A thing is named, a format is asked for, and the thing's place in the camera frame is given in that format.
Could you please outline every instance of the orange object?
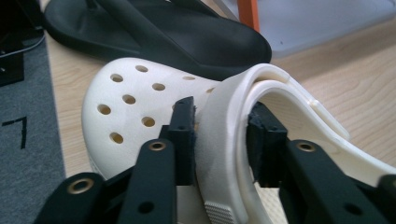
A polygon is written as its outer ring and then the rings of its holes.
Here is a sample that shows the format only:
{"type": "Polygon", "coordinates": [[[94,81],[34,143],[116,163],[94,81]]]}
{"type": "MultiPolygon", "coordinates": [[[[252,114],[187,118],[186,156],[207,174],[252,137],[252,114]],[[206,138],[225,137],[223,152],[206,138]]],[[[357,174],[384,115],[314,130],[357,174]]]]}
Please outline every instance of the orange object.
{"type": "Polygon", "coordinates": [[[259,10],[257,0],[238,0],[239,20],[260,32],[259,10]]]}

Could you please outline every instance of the black slipper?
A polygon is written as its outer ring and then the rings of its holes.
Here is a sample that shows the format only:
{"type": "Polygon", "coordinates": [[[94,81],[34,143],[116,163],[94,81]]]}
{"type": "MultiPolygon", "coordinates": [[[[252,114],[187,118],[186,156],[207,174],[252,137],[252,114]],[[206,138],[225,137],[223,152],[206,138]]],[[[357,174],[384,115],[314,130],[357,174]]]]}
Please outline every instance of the black slipper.
{"type": "Polygon", "coordinates": [[[269,63],[259,33],[216,14],[199,0],[51,0],[48,33],[106,60],[136,57],[215,80],[269,63]]]}

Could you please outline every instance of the gray carpet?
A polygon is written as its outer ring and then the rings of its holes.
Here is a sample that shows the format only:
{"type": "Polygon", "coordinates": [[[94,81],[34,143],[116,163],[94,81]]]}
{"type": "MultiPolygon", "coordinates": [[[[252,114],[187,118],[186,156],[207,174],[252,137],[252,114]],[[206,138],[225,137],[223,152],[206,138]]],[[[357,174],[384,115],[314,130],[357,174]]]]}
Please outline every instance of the gray carpet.
{"type": "Polygon", "coordinates": [[[0,87],[0,223],[32,223],[64,180],[45,41],[24,53],[24,81],[0,87]]]}

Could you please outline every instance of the wooden surface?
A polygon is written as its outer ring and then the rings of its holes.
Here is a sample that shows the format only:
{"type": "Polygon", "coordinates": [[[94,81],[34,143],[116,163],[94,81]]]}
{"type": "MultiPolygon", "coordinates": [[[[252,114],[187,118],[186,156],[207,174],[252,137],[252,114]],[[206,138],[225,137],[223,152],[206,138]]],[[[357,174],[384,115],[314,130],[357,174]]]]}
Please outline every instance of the wooden surface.
{"type": "MultiPolygon", "coordinates": [[[[66,174],[90,171],[81,106],[106,62],[63,47],[48,35],[47,44],[66,174]]],[[[396,166],[396,20],[272,63],[324,104],[349,131],[352,144],[396,166]]]]}

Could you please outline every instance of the footwear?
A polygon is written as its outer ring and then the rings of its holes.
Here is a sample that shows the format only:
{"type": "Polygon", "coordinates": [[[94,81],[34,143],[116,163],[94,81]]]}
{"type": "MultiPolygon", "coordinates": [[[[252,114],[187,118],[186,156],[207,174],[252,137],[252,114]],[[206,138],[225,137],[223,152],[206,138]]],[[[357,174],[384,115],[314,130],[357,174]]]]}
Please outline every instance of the footwear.
{"type": "Polygon", "coordinates": [[[58,42],[106,60],[136,57],[214,80],[269,63],[259,33],[198,0],[52,0],[46,29],[58,42]]]}
{"type": "Polygon", "coordinates": [[[173,104],[189,96],[196,106],[199,188],[177,187],[179,222],[205,223],[196,219],[205,217],[204,210],[213,223],[268,223],[245,138],[257,102],[281,121],[290,140],[320,145],[345,174],[372,186],[380,176],[396,174],[396,168],[350,144],[321,103],[276,66],[258,64],[218,82],[132,58],[107,64],[87,90],[82,130],[92,169],[110,178],[133,166],[140,147],[169,124],[173,104]]]}

